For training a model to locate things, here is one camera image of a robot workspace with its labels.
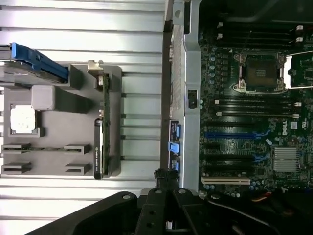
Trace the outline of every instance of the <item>wire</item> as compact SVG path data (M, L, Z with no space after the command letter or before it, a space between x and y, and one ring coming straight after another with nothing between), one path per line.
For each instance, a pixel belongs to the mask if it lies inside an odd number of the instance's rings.
M261 202L261 201L267 199L271 194L272 194L271 192L264 193L261 197L251 199L251 201L252 202Z
M259 198L256 198L256 199L252 199L252 202L261 202L263 200L267 199L267 197L259 197Z

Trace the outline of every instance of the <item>motherboard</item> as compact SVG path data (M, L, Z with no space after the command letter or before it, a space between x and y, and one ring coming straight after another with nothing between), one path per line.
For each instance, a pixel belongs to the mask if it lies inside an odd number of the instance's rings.
M199 190L313 188L313 28L200 29Z

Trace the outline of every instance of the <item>silver metal panel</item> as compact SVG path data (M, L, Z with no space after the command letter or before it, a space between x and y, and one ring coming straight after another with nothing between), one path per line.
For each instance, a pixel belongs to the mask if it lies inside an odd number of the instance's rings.
M0 5L0 44L25 44L59 62L118 65L126 96L121 174L101 181L2 175L0 234L25 234L118 191L139 195L154 187L160 159L164 0L0 0Z
M3 28L0 44L15 42L37 50L135 51L160 53L161 33L47 31Z
M181 37L177 37L177 40L183 38L180 84L180 102L183 108L173 109L172 116L182 124L180 186L193 190L198 190L199 181L201 50L198 44L198 27L200 2L201 0L191 1L190 33L187 35L181 33ZM188 90L198 91L196 109L188 108L188 100L185 99Z
M50 18L50 21L38 19ZM88 10L27 10L6 9L1 11L0 27L4 28L46 28L71 30L112 30L112 31L151 31L162 32L162 12L112 12Z
M164 0L0 0L1 6L127 11L164 11Z

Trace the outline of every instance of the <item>silver heatsink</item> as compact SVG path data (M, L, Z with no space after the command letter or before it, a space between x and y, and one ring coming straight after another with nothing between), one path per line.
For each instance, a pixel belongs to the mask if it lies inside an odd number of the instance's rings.
M297 148L275 147L273 149L274 171L297 172L300 169Z

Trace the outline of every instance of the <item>connector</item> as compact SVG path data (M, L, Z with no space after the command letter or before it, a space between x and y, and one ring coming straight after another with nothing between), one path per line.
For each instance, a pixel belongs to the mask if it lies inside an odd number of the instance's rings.
M180 138L180 135L181 135L181 126L180 125L177 125L176 126L176 138Z
M250 185L247 177L201 177L204 185Z

